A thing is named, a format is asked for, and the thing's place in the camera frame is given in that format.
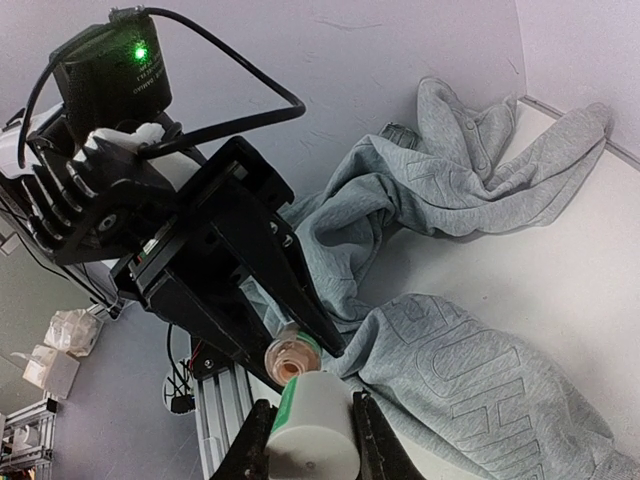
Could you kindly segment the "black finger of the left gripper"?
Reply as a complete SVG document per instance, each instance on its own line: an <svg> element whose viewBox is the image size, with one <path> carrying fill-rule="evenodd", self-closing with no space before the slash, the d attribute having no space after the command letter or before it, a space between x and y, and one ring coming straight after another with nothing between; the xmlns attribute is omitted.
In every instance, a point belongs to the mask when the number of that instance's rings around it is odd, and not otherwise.
<svg viewBox="0 0 640 480"><path fill-rule="evenodd" d="M227 199L212 226L231 255L291 319L334 357L346 343L329 319L290 225L255 199Z"/></svg>
<svg viewBox="0 0 640 480"><path fill-rule="evenodd" d="M265 367L273 337L238 285L190 283L175 274L163 274L144 298L162 320L204 340L272 389L282 390Z"/></svg>

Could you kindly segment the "white nail polish cap brush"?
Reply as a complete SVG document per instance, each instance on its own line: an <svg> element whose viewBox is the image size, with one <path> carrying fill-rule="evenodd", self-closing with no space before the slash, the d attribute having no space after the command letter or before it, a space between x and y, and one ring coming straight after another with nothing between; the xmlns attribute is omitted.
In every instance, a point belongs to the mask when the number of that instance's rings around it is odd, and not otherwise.
<svg viewBox="0 0 640 480"><path fill-rule="evenodd" d="M270 479L346 479L360 473L352 397L335 375L312 371L286 385L265 446Z"/></svg>

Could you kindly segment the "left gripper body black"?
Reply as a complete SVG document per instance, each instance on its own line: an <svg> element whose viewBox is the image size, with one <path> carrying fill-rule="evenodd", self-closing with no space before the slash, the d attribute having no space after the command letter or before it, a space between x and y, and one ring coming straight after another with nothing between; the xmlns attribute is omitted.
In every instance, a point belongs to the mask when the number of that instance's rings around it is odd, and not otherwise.
<svg viewBox="0 0 640 480"><path fill-rule="evenodd" d="M212 285L233 300L243 276L293 307L295 238L279 217L292 190L244 132L294 117L267 112L184 133L151 24L93 25L55 50L44 78L63 99L33 129L29 228L59 266L122 259L124 290L153 304Z"/></svg>

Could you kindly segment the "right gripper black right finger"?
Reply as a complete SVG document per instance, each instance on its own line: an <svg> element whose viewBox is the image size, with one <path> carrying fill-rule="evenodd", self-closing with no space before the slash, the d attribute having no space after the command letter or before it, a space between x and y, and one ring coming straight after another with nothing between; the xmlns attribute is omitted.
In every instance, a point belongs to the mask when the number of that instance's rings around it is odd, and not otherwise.
<svg viewBox="0 0 640 480"><path fill-rule="evenodd" d="M375 399L365 391L353 394L353 417L364 480L422 480Z"/></svg>

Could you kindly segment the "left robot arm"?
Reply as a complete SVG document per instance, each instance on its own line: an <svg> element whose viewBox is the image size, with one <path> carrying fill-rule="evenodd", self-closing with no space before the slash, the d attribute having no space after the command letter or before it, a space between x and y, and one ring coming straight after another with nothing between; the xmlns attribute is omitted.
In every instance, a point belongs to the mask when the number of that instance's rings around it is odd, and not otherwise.
<svg viewBox="0 0 640 480"><path fill-rule="evenodd" d="M293 192L245 138L302 116L304 103L192 24L284 106L185 132L167 114L160 15L158 8L125 10L50 55L26 105L1 132L8 216L60 268L112 261L119 297L262 381L273 337L242 291L245 280L322 351L341 356L345 340L280 215Z"/></svg>

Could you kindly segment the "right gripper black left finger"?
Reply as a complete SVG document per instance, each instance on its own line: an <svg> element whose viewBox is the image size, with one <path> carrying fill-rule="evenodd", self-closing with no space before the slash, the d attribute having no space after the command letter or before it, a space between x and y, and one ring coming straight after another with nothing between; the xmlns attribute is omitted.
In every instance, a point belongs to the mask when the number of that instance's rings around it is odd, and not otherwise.
<svg viewBox="0 0 640 480"><path fill-rule="evenodd" d="M276 414L277 408L268 400L257 400L210 479L267 480L268 456L265 447Z"/></svg>

